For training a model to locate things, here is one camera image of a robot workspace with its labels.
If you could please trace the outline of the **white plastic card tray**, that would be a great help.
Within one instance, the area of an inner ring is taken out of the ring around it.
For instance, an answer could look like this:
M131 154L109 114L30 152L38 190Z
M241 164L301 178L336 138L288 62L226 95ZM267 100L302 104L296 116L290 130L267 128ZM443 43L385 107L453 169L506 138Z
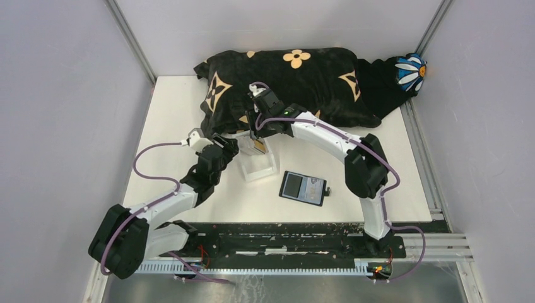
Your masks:
M251 137L250 131L244 131L237 134L231 134L231 139L236 139L237 143L240 138ZM276 163L275 155L269 143L264 138L256 138L254 140L261 140L264 142L267 153L265 155L248 156L238 152L238 163L242 169L244 179L246 182L258 181L260 179L270 177L279 173L278 164Z

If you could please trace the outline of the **black credit card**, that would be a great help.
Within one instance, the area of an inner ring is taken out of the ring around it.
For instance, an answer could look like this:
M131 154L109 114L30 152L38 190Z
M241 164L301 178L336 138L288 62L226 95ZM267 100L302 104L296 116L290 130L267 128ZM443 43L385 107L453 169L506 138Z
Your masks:
M283 187L283 195L292 198L299 197L302 180L303 177L300 175L288 173Z

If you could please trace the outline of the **black leather card holder wallet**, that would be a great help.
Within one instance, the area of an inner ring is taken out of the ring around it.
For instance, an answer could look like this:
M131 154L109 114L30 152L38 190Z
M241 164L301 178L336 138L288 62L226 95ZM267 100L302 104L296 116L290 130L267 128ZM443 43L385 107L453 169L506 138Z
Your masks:
M300 194L299 194L299 197L297 198L292 198L292 197L283 195L283 187L285 185L285 179L288 173L300 175L301 177L303 177L301 188L300 188ZM294 201L299 201L301 203L314 205L314 206L320 206L320 207L323 205L324 198L330 195L331 195L331 188L327 185L327 181L325 179L303 175L303 174L290 172L290 171L285 171L283 175L283 180L281 182L281 187L279 189L279 197L281 198L291 199Z

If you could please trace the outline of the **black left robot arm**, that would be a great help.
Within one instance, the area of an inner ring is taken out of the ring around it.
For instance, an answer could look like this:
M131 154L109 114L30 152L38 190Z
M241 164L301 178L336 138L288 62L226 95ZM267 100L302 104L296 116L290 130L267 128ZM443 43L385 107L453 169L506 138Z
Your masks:
M189 257L197 252L198 239L191 235L186 223L172 223L170 219L200 206L215 191L221 173L239 153L238 141L214 134L201 136L194 129L188 138L179 142L150 145L141 150L135 161L151 149L164 146L186 146L195 151L197 163L181 180L167 176L143 174L134 163L135 174L152 181L169 181L173 188L162 197L130 208L117 204L108 209L88 254L100 265L105 276L126 279L134 274L146 259L178 251Z

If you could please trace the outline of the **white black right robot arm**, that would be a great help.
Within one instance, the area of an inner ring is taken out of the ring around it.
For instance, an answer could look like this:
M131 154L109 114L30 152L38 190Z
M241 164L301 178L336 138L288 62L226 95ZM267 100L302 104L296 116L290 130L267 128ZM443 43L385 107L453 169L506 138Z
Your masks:
M384 195L389 165L378 137L357 137L316 117L298 104L285 105L269 88L253 83L249 96L254 109L247 111L253 138L285 134L310 143L344 165L344 181L361 204L364 218L364 248L373 257L383 256L394 237Z

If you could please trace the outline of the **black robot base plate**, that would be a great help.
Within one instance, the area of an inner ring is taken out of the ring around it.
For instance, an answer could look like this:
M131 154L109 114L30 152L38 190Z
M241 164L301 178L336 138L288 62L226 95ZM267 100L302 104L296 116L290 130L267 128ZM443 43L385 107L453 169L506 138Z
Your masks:
M361 223L192 223L197 233L181 258L201 258L209 269L343 269L355 259L407 256L402 237L385 251L368 250Z

